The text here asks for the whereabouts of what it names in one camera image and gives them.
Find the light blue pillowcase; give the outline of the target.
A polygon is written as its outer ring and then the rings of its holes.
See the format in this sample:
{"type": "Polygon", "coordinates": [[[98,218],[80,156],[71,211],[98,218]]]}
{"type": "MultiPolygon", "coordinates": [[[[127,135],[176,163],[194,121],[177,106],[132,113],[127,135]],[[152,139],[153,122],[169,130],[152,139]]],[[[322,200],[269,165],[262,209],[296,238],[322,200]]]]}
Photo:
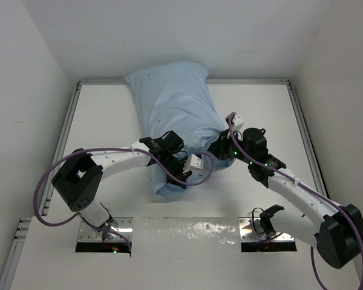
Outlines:
{"type": "Polygon", "coordinates": [[[225,130],[208,90],[209,70],[195,62],[174,62],[125,76],[143,137],[174,131],[183,141],[180,156],[208,151],[225,130]]]}

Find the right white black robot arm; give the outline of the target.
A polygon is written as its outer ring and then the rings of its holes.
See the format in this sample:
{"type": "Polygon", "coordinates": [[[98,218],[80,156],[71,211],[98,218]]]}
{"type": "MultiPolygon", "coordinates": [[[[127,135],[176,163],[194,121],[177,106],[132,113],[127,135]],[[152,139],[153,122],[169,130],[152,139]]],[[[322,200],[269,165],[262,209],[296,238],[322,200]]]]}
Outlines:
{"type": "Polygon", "coordinates": [[[363,251],[360,210],[352,204],[341,206],[299,181],[282,161],[268,152],[265,132],[248,128],[238,139],[225,130],[209,146],[209,151],[221,161],[234,157],[246,163],[254,180],[301,212],[295,215],[282,205],[273,205],[253,220],[257,234],[266,237],[289,234],[314,247],[333,268],[342,268],[363,251]]]}

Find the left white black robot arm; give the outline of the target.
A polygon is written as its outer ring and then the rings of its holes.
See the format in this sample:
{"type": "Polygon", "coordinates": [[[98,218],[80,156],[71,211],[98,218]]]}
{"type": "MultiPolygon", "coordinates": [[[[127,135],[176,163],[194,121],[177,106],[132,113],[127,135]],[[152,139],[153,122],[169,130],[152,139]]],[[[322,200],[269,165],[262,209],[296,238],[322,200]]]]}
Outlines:
{"type": "Polygon", "coordinates": [[[183,140],[170,131],[156,139],[141,138],[120,150],[82,153],[78,149],[60,167],[51,183],[72,212],[80,213],[97,228],[107,228],[112,218],[96,199],[100,182],[114,174],[159,161],[171,174],[166,182],[186,188],[192,166],[200,166],[201,161],[194,154],[183,153],[183,146],[183,140]]]}

